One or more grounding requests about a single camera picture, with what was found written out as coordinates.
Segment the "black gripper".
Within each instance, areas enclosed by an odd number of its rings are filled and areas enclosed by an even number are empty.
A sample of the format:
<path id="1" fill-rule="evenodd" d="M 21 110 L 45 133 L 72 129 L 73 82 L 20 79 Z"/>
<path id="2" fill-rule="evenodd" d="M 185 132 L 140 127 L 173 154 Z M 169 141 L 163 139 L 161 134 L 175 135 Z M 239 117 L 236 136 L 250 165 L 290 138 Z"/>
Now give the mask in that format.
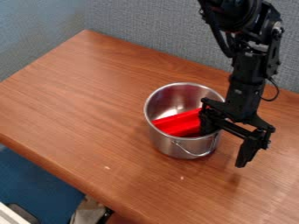
<path id="1" fill-rule="evenodd" d="M 239 147 L 235 166 L 243 168 L 259 149 L 267 149 L 276 128 L 258 115 L 266 81 L 246 83 L 231 79 L 224 101 L 204 97 L 200 111 L 200 134 L 226 130 L 244 140 Z"/>

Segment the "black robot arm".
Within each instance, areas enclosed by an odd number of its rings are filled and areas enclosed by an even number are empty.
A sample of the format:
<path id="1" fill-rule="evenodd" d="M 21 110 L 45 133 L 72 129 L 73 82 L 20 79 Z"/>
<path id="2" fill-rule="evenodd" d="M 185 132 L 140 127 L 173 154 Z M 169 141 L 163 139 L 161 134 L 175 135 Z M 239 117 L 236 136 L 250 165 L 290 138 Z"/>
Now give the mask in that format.
<path id="1" fill-rule="evenodd" d="M 235 166 L 252 161 L 270 145 L 276 128 L 258 116 L 266 83 L 280 66 L 279 46 L 284 34 L 280 13 L 267 0 L 198 0 L 219 48 L 232 59 L 224 101 L 202 99 L 200 133 L 226 130 L 243 139 Z"/>

